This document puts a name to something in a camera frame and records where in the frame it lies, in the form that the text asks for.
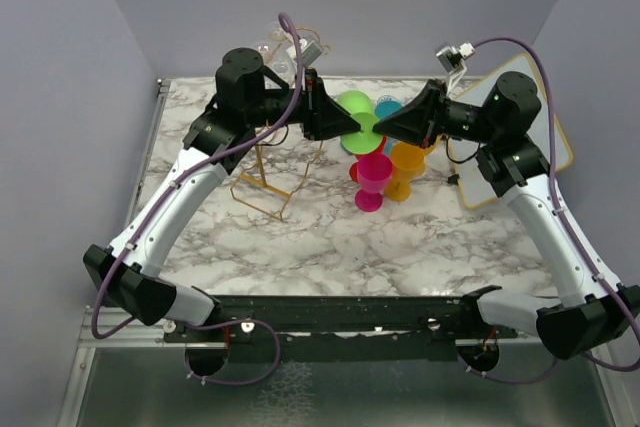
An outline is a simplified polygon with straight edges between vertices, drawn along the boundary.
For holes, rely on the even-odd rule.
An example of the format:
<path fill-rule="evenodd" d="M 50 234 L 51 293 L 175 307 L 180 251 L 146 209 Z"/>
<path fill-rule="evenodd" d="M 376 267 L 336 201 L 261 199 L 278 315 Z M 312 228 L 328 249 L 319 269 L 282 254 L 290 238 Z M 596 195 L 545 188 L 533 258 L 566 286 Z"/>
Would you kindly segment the gold wire glass rack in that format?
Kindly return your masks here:
<path fill-rule="evenodd" d="M 287 50 L 294 62 L 293 44 Z M 311 143 L 286 126 L 259 143 L 230 185 L 234 201 L 275 220 L 307 182 L 323 153 L 322 143 Z"/>

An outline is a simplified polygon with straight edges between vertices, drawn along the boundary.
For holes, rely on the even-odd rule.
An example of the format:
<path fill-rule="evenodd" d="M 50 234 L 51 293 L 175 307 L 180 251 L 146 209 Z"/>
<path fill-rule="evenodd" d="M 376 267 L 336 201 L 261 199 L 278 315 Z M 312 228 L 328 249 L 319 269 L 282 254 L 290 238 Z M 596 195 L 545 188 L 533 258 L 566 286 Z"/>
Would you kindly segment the red wine glass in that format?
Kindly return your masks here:
<path fill-rule="evenodd" d="M 383 137 L 382 137 L 381 142 L 379 143 L 379 145 L 378 145 L 374 150 L 372 150 L 371 152 L 369 152 L 368 154 L 372 154 L 372 153 L 382 153 L 382 152 L 383 152 L 383 150 L 384 150 L 385 144 L 386 144 L 386 140 L 387 140 L 387 137 L 386 137 L 386 136 L 383 136 Z M 355 158 L 356 158 L 356 161 L 351 165 L 351 167 L 350 167 L 350 169 L 349 169 L 349 176 L 350 176 L 350 178 L 351 178 L 351 180 L 352 180 L 353 182 L 356 182 L 356 183 L 357 183 L 357 180 L 358 180 L 358 177 L 357 177 L 357 167 L 358 167 L 359 160 L 360 160 L 363 156 L 368 155 L 368 154 L 354 154 L 354 155 L 355 155 Z"/>

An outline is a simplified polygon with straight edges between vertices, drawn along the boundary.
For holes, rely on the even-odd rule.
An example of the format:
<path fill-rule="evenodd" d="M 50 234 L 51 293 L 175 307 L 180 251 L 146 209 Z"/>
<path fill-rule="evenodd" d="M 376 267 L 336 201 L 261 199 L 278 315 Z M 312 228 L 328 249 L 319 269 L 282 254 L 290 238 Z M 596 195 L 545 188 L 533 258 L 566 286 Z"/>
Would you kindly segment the blue wine glass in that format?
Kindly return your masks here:
<path fill-rule="evenodd" d="M 388 100 L 379 102 L 375 107 L 374 113 L 379 120 L 384 120 L 385 118 L 389 117 L 390 115 L 397 112 L 401 108 L 402 108 L 402 104 L 399 101 L 388 99 Z M 391 149 L 393 148 L 395 143 L 396 143 L 396 140 L 394 138 L 388 137 L 387 140 L 385 141 L 385 146 L 382 150 L 382 153 L 386 156 L 389 156 L 391 153 Z"/>

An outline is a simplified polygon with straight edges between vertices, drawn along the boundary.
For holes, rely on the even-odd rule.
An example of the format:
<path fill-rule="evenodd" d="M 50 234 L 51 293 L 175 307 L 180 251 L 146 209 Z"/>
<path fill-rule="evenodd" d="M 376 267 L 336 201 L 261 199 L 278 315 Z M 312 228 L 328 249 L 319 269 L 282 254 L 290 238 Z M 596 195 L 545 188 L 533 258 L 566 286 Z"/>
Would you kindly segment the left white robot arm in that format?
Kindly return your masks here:
<path fill-rule="evenodd" d="M 162 319 L 186 323 L 206 342 L 221 318 L 208 294 L 161 277 L 176 240 L 206 198 L 268 132 L 298 124 L 311 141 L 359 131 L 359 123 L 326 92 L 311 68 L 289 86 L 254 49 L 226 53 L 215 73 L 216 92 L 190 125 L 183 146 L 160 187 L 108 246 L 92 245 L 83 257 L 98 298 L 109 299 L 145 325 Z"/>

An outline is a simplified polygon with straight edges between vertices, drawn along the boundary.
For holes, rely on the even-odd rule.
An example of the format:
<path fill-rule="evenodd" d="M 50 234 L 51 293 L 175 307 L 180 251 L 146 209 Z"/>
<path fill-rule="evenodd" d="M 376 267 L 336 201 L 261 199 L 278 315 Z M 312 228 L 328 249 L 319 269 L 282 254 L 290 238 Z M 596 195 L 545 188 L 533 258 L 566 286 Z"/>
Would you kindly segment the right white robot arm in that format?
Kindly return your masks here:
<path fill-rule="evenodd" d="M 437 136 L 479 144 L 478 170 L 516 214 L 551 272 L 558 297 L 546 299 L 490 289 L 459 314 L 461 330 L 481 338 L 494 326 L 537 336 L 567 360 L 621 336 L 639 313 L 638 286 L 624 286 L 585 240 L 559 197 L 549 161 L 528 130 L 541 110 L 535 82 L 508 71 L 480 106 L 450 99 L 430 80 L 374 131 L 418 147 Z"/>

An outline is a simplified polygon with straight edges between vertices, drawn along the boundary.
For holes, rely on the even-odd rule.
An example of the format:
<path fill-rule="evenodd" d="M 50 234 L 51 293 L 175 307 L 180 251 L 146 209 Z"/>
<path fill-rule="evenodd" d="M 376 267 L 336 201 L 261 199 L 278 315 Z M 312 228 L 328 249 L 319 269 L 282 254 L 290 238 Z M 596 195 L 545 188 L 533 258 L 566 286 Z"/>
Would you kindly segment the clear wine glass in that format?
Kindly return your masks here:
<path fill-rule="evenodd" d="M 293 36 L 279 22 L 272 22 L 266 26 L 267 41 L 275 47 L 288 48 L 292 46 Z"/>
<path fill-rule="evenodd" d="M 280 42 L 259 41 L 251 45 L 252 49 L 261 54 L 264 64 L 291 86 L 295 80 L 296 67 L 287 52 L 289 47 L 291 47 L 291 42 L 288 40 Z"/>

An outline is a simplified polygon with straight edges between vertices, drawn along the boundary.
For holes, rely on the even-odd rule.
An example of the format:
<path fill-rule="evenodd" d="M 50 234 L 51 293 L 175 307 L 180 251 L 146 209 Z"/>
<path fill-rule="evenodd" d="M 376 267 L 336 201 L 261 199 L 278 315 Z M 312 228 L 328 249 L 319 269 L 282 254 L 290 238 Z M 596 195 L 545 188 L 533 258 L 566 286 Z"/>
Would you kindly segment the green wine glass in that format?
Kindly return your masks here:
<path fill-rule="evenodd" d="M 354 155 L 365 155 L 378 148 L 383 138 L 373 131 L 378 118 L 370 98 L 362 91 L 350 90 L 340 94 L 337 102 L 358 124 L 356 132 L 340 137 L 341 145 Z"/>

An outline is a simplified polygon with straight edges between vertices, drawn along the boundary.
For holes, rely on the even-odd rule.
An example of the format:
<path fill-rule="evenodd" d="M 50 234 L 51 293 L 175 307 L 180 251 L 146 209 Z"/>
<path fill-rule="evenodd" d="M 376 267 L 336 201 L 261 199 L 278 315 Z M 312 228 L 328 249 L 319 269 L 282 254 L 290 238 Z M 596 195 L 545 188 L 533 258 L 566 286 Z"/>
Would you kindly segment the pink wine glass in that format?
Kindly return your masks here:
<path fill-rule="evenodd" d="M 364 212 L 375 212 L 383 203 L 383 192 L 393 172 L 390 159 L 382 153 L 362 156 L 356 164 L 359 190 L 355 194 L 356 206 Z"/>

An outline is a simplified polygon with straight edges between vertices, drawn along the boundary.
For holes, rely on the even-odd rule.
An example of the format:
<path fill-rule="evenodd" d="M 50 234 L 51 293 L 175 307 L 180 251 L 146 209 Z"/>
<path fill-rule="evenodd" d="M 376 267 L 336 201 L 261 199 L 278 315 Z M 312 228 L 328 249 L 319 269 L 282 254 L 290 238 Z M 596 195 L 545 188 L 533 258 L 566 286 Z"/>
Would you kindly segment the orange wine glass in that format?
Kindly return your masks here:
<path fill-rule="evenodd" d="M 391 149 L 389 159 L 393 171 L 384 194 L 392 201 L 405 201 L 411 194 L 411 181 L 424 172 L 425 155 L 421 148 L 399 142 Z"/>
<path fill-rule="evenodd" d="M 439 145 L 439 143 L 441 142 L 441 140 L 442 140 L 442 136 L 441 136 L 441 135 L 438 135 L 438 136 L 433 140 L 433 142 L 432 142 L 432 143 L 430 143 L 428 146 L 426 146 L 426 147 L 424 147 L 424 148 L 421 148 L 421 149 L 420 149 L 420 151 L 421 151 L 422 155 L 423 155 L 424 157 L 426 157 L 426 156 L 430 155 L 430 154 L 431 154 L 431 153 L 432 153 L 432 152 L 437 148 L 437 146 Z"/>

